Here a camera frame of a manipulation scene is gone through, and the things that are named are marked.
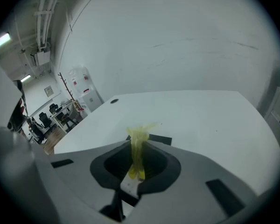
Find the black hole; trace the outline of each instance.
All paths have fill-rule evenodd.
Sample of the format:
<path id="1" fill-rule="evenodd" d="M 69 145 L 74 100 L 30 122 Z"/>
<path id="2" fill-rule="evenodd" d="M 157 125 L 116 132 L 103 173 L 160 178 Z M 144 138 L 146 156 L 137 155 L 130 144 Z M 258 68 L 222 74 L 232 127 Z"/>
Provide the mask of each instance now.
<path id="1" fill-rule="evenodd" d="M 71 159 L 64 159 L 64 160 L 52 162 L 51 165 L 53 166 L 53 168 L 58 168 L 58 167 L 65 166 L 65 165 L 68 165 L 68 164 L 73 163 L 73 162 L 74 161 L 71 160 Z"/>
<path id="2" fill-rule="evenodd" d="M 111 102 L 110 102 L 110 104 L 114 104 L 114 103 L 116 103 L 118 101 L 118 99 L 114 99 L 114 100 L 112 100 Z"/>

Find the black chair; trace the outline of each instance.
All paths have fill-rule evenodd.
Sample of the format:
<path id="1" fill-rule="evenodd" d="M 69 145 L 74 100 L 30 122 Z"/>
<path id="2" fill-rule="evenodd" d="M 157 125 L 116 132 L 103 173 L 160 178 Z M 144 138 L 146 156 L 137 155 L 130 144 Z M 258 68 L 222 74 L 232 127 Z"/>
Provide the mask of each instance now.
<path id="1" fill-rule="evenodd" d="M 52 109 L 54 106 L 55 106 L 55 104 L 51 104 L 51 105 L 50 105 L 50 109 Z"/>
<path id="2" fill-rule="evenodd" d="M 47 117 L 47 114 L 45 114 L 44 112 L 41 112 L 39 114 L 39 119 L 40 121 L 43 123 L 43 127 L 44 128 L 48 128 L 51 127 L 50 124 L 52 123 L 52 121 Z"/>

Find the desk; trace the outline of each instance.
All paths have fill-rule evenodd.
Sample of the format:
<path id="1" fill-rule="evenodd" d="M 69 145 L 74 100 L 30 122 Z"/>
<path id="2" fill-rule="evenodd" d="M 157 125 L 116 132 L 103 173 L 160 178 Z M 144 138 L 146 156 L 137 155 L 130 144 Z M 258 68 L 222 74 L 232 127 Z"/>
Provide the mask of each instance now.
<path id="1" fill-rule="evenodd" d="M 152 134 L 205 155 L 246 182 L 258 195 L 280 172 L 280 148 L 257 110 L 236 91 L 165 91 L 117 95 L 80 122 L 55 153 L 125 140 L 127 127 L 157 122 Z"/>
<path id="2" fill-rule="evenodd" d="M 31 130 L 30 133 L 33 136 L 34 140 L 38 143 L 39 137 L 33 132 L 33 130 Z"/>
<path id="3" fill-rule="evenodd" d="M 59 120 L 56 118 L 56 116 L 58 114 L 60 114 L 61 112 L 63 112 L 65 109 L 67 109 L 68 107 L 71 106 L 73 102 L 70 102 L 69 104 L 67 104 L 66 106 L 64 106 L 60 111 L 58 111 L 57 113 L 55 114 L 52 114 L 51 118 L 52 120 L 67 134 L 66 132 L 66 128 L 64 128 L 64 126 L 59 122 Z"/>

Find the fluorescent light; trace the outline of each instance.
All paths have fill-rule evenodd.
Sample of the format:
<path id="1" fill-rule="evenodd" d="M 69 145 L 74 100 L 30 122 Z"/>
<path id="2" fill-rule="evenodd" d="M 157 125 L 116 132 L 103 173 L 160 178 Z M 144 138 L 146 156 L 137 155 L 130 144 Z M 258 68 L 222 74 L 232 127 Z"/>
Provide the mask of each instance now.
<path id="1" fill-rule="evenodd" d="M 10 36 L 8 33 L 6 33 L 5 35 L 3 35 L 2 37 L 0 37 L 0 46 L 4 43 L 6 43 L 7 41 L 10 40 Z"/>
<path id="2" fill-rule="evenodd" d="M 30 77 L 31 77 L 30 75 L 27 75 L 25 78 L 23 78 L 23 79 L 21 80 L 21 82 L 24 82 L 25 80 L 29 79 Z"/>

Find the coat rack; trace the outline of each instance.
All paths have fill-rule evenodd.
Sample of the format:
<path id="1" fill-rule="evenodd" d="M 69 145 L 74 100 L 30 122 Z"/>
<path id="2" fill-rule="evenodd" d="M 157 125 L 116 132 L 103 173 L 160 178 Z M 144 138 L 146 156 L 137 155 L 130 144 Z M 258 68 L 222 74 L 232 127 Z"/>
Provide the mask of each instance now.
<path id="1" fill-rule="evenodd" d="M 64 85 L 65 85 L 66 90 L 67 90 L 68 93 L 70 94 L 71 99 L 72 99 L 72 100 L 75 100 L 75 99 L 73 98 L 72 94 L 71 94 L 71 91 L 69 91 L 69 89 L 67 88 L 67 85 L 66 85 L 66 82 L 65 82 L 66 80 L 63 79 L 63 77 L 62 77 L 62 75 L 61 75 L 61 72 L 60 72 L 58 75 L 60 76 L 60 79 L 62 79 L 62 81 L 63 81 L 63 83 L 64 83 Z"/>

